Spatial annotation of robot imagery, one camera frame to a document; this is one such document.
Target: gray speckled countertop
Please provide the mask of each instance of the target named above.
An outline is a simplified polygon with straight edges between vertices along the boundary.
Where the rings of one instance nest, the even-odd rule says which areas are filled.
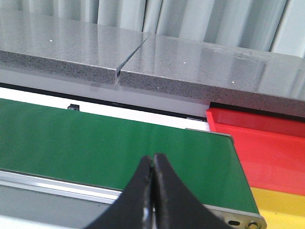
[[[147,33],[0,9],[0,64],[113,84]]]
[[[305,117],[305,60],[151,35],[120,85]]]
[[[158,97],[305,117],[304,59],[2,9],[0,83],[155,109]]]

